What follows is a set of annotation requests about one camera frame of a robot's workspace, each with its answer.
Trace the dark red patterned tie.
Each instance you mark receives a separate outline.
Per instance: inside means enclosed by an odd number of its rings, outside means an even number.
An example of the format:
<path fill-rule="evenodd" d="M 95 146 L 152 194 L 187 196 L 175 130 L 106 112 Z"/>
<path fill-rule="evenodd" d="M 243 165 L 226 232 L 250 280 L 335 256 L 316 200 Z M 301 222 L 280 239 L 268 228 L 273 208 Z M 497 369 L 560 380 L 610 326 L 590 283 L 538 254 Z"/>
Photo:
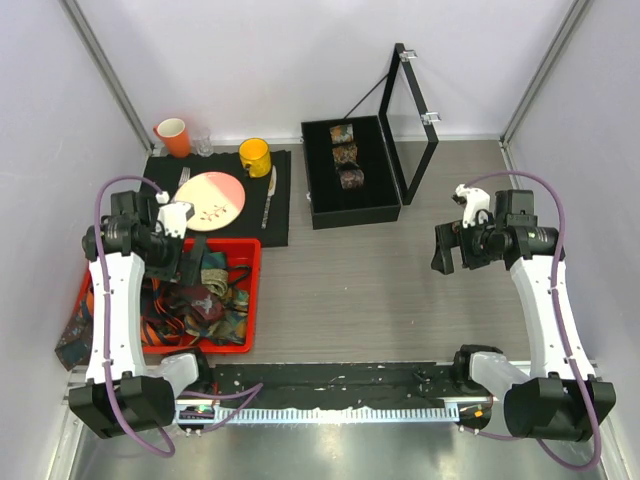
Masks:
<path fill-rule="evenodd" d="M 225 314 L 220 298 L 203 285 L 173 285 L 164 301 L 176 316 L 190 316 L 205 325 L 221 320 Z"/>

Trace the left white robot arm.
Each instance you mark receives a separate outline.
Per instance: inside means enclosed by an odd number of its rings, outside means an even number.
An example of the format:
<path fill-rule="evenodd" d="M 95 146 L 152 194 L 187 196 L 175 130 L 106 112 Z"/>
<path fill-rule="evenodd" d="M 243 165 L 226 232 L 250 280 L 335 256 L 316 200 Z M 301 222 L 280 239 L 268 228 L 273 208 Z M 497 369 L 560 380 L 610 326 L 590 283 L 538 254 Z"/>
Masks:
<path fill-rule="evenodd" d="M 94 303 L 93 340 L 84 385 L 69 392 L 73 413 L 109 439 L 169 425 L 185 392 L 205 397 L 213 385 L 204 353 L 187 347 L 149 369 L 142 349 L 144 278 L 185 279 L 183 245 L 190 203 L 168 193 L 114 193 L 111 212 L 98 215 L 82 239 Z"/>

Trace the beige woven tie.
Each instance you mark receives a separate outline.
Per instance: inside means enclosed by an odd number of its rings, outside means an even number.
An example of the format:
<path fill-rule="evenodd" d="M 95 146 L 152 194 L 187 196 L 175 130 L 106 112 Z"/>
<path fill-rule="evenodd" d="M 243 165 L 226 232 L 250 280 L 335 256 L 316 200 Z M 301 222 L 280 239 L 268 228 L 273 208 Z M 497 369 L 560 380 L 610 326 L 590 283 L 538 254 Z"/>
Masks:
<path fill-rule="evenodd" d="M 203 268 L 200 272 L 201 284 L 214 295 L 222 297 L 229 284 L 229 272 L 222 268 Z"/>

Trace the red plastic bin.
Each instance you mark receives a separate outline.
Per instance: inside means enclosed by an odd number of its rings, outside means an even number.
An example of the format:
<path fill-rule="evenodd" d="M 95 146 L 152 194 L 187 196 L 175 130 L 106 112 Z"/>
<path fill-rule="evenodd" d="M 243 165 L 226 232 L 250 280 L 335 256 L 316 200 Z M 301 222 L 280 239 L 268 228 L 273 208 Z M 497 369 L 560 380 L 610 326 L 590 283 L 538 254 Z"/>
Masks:
<path fill-rule="evenodd" d="M 224 354 L 244 354 L 251 350 L 254 344 L 255 324 L 258 305 L 258 287 L 260 281 L 261 270 L 261 254 L 262 246 L 258 239 L 255 238 L 206 238 L 207 247 L 213 252 L 223 252 L 227 256 L 228 265 L 230 267 L 248 266 L 248 276 L 237 282 L 237 287 L 246 290 L 249 294 L 249 303 L 247 307 L 245 341 L 241 345 L 216 345 L 208 340 L 198 343 L 201 350 L 206 354 L 224 355 Z M 190 237 L 185 239 L 183 250 L 190 252 L 196 239 Z M 74 312 L 79 312 L 81 302 L 85 299 L 88 290 L 91 287 L 91 275 L 87 269 L 84 278 L 80 284 L 79 293 L 74 305 Z M 191 337 L 185 337 L 177 346 L 143 346 L 145 354 L 168 354 L 174 350 L 187 347 Z"/>

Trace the pink cream plate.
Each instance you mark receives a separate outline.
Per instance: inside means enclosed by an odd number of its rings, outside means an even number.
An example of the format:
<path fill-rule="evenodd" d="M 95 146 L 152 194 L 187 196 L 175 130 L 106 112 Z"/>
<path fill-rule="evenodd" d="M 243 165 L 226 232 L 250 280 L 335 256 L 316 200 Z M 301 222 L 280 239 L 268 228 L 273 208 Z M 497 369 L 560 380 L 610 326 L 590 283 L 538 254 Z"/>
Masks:
<path fill-rule="evenodd" d="M 193 206 L 194 215 L 187 222 L 189 230 L 211 232 L 229 226 L 240 216 L 246 193 L 236 177 L 223 172 L 206 172 L 182 185 L 175 200 Z"/>

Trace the orange navy striped tie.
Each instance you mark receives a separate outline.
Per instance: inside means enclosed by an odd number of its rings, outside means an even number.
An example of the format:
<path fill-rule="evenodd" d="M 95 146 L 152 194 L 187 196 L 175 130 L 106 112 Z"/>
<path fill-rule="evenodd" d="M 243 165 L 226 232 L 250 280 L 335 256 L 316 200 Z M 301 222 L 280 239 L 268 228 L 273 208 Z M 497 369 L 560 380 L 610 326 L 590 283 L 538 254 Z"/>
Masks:
<path fill-rule="evenodd" d="M 146 279 L 142 283 L 141 290 L 141 339 L 144 346 L 176 346 L 183 335 L 183 325 L 179 320 L 170 317 L 156 304 L 154 286 L 158 282 Z M 78 321 L 80 325 L 88 329 L 88 339 L 92 339 L 94 296 L 91 281 L 83 288 L 78 308 Z"/>

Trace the teal floral tie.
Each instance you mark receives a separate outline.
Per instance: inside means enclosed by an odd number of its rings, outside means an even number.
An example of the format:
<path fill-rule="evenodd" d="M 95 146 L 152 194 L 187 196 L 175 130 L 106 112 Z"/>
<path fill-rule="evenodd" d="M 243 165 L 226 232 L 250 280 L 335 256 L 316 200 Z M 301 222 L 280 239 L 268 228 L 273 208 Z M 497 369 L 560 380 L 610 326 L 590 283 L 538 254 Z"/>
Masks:
<path fill-rule="evenodd" d="M 198 339 L 206 339 L 216 345 L 241 345 L 245 341 L 247 307 L 249 294 L 237 287 L 237 282 L 248 276 L 248 266 L 230 267 L 223 252 L 208 252 L 202 258 L 203 268 L 222 268 L 229 272 L 229 284 L 226 294 L 219 297 L 224 308 L 224 317 L 205 325 L 189 317 L 189 334 Z"/>

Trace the black tie box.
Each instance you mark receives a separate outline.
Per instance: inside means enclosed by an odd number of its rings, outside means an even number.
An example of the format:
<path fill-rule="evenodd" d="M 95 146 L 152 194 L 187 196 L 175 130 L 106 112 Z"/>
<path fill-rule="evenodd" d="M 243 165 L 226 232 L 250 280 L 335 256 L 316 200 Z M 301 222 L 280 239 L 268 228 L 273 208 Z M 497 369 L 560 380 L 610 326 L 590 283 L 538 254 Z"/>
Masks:
<path fill-rule="evenodd" d="M 332 154 L 330 129 L 339 125 L 353 127 L 356 161 L 364 174 L 353 188 L 341 181 Z M 301 131 L 315 230 L 398 219 L 401 199 L 377 117 L 307 121 Z"/>

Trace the silver fork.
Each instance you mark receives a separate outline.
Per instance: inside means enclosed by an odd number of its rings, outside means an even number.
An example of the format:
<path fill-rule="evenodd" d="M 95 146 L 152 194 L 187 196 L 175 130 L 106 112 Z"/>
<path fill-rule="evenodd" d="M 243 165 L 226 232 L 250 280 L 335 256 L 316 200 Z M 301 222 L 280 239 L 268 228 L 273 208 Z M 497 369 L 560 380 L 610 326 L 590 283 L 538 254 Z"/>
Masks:
<path fill-rule="evenodd" d="M 190 176 L 191 176 L 191 169 L 189 167 L 183 167 L 179 177 L 177 188 L 180 188 L 181 186 L 183 186 L 190 179 Z"/>

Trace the rolled tie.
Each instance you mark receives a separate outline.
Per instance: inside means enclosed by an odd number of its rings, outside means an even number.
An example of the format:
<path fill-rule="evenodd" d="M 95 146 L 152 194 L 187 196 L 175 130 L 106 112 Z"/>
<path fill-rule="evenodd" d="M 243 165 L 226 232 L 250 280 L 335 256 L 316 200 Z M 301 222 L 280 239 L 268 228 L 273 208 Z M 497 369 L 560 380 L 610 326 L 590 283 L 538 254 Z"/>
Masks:
<path fill-rule="evenodd" d="M 355 141 L 354 128 L 351 123 L 331 126 L 329 135 L 333 146 L 342 146 Z"/>
<path fill-rule="evenodd" d="M 338 177 L 343 190 L 355 190 L 364 185 L 365 175 L 359 168 L 341 169 L 338 171 Z"/>
<path fill-rule="evenodd" d="M 354 142 L 333 147 L 332 155 L 336 166 L 358 165 L 358 148 Z"/>

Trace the silver knife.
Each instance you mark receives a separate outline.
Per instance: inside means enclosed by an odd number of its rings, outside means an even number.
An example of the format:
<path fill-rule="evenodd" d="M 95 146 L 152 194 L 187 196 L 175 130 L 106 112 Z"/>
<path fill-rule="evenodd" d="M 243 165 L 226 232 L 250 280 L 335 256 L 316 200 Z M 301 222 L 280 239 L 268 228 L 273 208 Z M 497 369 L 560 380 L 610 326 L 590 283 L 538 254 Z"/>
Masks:
<path fill-rule="evenodd" d="M 264 210 L 262 215 L 262 221 L 261 221 L 262 230 L 265 230 L 268 225 L 270 206 L 271 206 L 272 198 L 275 195 L 276 186 L 277 186 L 277 168 L 275 165 L 273 165 L 271 168 L 271 175 L 269 179 L 269 185 L 267 189 L 267 195 L 266 195 L 266 200 L 265 200 Z"/>

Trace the black box lid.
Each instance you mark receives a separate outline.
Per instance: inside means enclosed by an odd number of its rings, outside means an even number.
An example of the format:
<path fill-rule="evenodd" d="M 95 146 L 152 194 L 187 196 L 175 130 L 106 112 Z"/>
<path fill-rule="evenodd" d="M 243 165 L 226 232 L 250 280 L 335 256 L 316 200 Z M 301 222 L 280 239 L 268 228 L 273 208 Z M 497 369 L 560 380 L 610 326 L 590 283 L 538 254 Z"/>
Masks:
<path fill-rule="evenodd" d="M 440 114 L 427 106 L 413 63 L 417 53 L 393 47 L 378 118 L 402 203 L 412 203 L 439 144 Z"/>

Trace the rolled tie middle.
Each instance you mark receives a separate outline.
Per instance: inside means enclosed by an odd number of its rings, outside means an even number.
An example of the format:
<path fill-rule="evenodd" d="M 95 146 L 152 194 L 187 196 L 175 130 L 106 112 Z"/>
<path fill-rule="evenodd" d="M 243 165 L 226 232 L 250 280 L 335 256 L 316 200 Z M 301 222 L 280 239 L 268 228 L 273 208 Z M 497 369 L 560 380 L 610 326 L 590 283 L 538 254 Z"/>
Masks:
<path fill-rule="evenodd" d="M 336 166 L 358 165 L 358 148 L 354 142 L 333 147 L 332 155 Z"/>

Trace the navy speckled tie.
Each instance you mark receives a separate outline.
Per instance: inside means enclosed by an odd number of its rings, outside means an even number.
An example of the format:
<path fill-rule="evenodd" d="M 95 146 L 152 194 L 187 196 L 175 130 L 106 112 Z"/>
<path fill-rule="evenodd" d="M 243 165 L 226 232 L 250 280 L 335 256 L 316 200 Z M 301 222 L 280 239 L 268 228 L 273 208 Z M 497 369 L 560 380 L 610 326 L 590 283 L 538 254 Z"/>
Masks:
<path fill-rule="evenodd" d="M 91 314 L 76 313 L 66 324 L 54 349 L 62 367 L 70 371 L 86 365 L 91 355 L 93 318 Z"/>

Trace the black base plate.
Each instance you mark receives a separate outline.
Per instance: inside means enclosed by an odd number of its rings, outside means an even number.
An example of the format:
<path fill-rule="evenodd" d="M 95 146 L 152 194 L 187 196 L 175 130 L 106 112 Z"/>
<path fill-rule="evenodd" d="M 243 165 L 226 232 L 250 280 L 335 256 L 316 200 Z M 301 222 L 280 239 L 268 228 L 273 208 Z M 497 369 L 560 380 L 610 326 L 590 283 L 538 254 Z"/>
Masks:
<path fill-rule="evenodd" d="M 260 384 L 251 408 L 345 410 L 439 408 L 459 402 L 488 412 L 489 392 L 457 379 L 453 366 L 436 362 L 218 364 L 211 382 L 193 384 L 181 396 L 222 395 L 235 408 Z"/>

